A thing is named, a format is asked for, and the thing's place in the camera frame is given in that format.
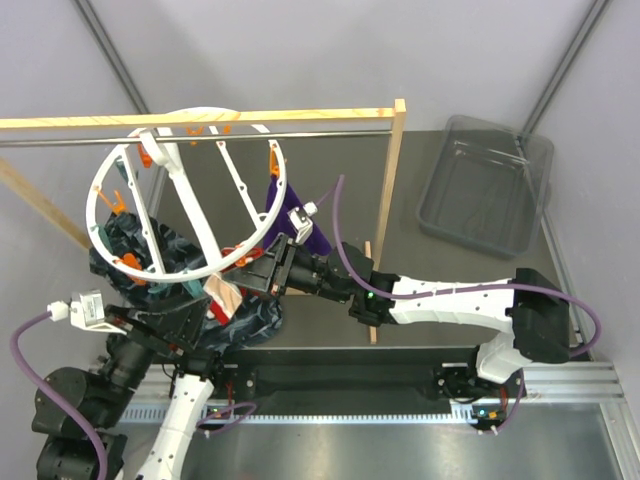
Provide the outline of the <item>teal clip front rim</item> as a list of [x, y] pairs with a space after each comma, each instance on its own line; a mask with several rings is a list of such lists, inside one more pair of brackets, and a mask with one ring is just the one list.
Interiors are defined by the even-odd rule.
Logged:
[[187, 280], [182, 283], [184, 289], [189, 293], [189, 295], [194, 298], [202, 298], [206, 296], [206, 292], [202, 286], [202, 283], [198, 279]]

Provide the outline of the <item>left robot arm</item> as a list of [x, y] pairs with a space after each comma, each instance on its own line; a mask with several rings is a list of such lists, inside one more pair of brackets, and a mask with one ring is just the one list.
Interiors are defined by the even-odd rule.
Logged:
[[226, 387], [217, 352], [196, 345], [210, 301], [185, 296], [146, 309], [106, 306], [115, 332], [95, 372], [64, 367], [50, 373], [34, 399], [32, 429], [47, 439], [36, 463], [39, 479], [119, 479], [127, 438], [114, 427], [157, 356], [174, 364], [170, 404], [139, 468], [139, 479], [178, 479], [206, 401]]

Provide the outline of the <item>red snowflake sock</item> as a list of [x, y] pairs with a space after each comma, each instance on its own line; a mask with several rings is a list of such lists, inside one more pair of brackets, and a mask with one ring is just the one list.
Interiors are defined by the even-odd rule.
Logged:
[[229, 313], [218, 302], [216, 302], [215, 300], [211, 302], [209, 310], [207, 312], [207, 318], [209, 320], [216, 321], [220, 325], [227, 325], [232, 317], [233, 313]]
[[224, 280], [220, 273], [212, 274], [203, 288], [211, 302], [215, 300], [229, 313], [233, 313], [233, 316], [242, 304], [243, 297], [239, 288]]

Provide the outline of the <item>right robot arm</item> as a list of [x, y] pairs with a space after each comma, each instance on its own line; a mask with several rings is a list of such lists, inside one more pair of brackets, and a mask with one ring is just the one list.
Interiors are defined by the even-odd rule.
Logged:
[[433, 282], [375, 270], [358, 248], [339, 243], [327, 256], [310, 253], [280, 234], [257, 259], [223, 279], [274, 297], [294, 289], [349, 306], [371, 326], [418, 323], [480, 327], [494, 337], [471, 355], [466, 380], [487, 396], [533, 364], [564, 364], [571, 357], [567, 296], [535, 269], [484, 283]]

